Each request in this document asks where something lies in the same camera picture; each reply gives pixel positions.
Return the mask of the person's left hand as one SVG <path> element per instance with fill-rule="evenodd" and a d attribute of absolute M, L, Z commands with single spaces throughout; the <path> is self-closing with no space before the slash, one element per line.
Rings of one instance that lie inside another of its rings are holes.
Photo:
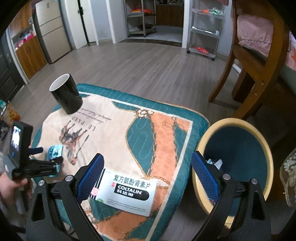
<path fill-rule="evenodd" d="M 29 179 L 24 178 L 22 180 L 13 181 L 10 180 L 6 172 L 4 172 L 1 174 L 0 184 L 1 200 L 6 206 L 15 204 L 15 191 L 20 187 L 24 188 L 29 199 L 32 198 L 32 181 Z"/>

